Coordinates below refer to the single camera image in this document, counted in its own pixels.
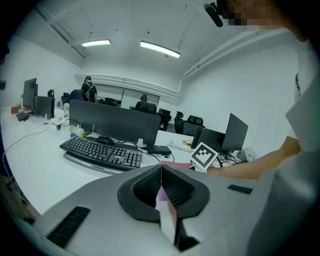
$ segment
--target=white shirt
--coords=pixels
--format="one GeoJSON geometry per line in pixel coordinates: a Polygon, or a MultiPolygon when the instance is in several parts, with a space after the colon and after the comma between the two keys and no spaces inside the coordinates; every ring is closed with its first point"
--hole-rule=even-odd
{"type": "MultiPolygon", "coordinates": [[[[298,100],[309,87],[316,77],[319,68],[319,59],[309,40],[298,42],[298,73],[295,76],[294,100],[298,100]]],[[[291,128],[289,137],[297,138],[294,130],[291,128]]]]}

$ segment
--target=floor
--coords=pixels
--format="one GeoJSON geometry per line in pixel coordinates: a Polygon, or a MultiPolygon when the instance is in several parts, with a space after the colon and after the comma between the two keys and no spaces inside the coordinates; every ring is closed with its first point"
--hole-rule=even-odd
{"type": "Polygon", "coordinates": [[[0,175],[0,195],[2,200],[4,200],[12,215],[33,224],[40,214],[33,208],[30,202],[27,200],[24,201],[25,203],[22,202],[21,197],[17,194],[17,192],[20,192],[20,189],[16,182],[10,186],[12,188],[11,191],[7,188],[9,182],[8,177],[0,175]]]}

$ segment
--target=bottle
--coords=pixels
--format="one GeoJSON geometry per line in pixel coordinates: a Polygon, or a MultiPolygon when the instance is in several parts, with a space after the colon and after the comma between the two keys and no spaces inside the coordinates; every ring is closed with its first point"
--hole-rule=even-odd
{"type": "Polygon", "coordinates": [[[86,136],[85,130],[82,129],[82,128],[80,128],[79,126],[71,125],[71,126],[69,127],[69,131],[70,131],[72,134],[77,135],[78,137],[84,137],[84,136],[86,136]]]}
{"type": "Polygon", "coordinates": [[[24,109],[24,95],[21,95],[21,100],[20,100],[20,109],[24,109]]]}

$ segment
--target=desk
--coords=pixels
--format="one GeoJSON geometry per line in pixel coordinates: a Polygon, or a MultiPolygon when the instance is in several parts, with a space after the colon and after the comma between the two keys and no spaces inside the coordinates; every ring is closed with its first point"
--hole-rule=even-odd
{"type": "MultiPolygon", "coordinates": [[[[16,115],[11,115],[10,107],[2,108],[0,114],[4,149],[21,137],[44,131],[48,127],[48,124],[43,125],[48,122],[43,117],[31,116],[28,120],[19,122],[16,115]]],[[[52,124],[47,131],[24,138],[6,153],[17,184],[41,215],[83,185],[111,175],[65,159],[65,152],[59,146],[69,138],[68,127],[62,126],[61,130],[56,130],[56,126],[52,124]]],[[[182,140],[192,139],[191,136],[159,130],[155,144],[166,146],[170,141],[181,144],[182,140]]],[[[176,162],[190,161],[189,153],[175,148],[171,148],[171,151],[176,162]]],[[[172,158],[161,157],[159,160],[172,161],[172,158]]],[[[143,167],[157,163],[153,156],[143,155],[143,167]]]]}

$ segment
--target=mouse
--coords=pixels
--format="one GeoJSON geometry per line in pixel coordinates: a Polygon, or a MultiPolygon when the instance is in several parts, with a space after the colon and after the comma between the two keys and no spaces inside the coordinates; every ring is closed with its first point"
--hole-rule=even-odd
{"type": "Polygon", "coordinates": [[[110,139],[109,137],[99,137],[96,139],[96,142],[100,142],[100,143],[107,144],[107,145],[114,145],[115,144],[113,142],[113,140],[110,139]]]}

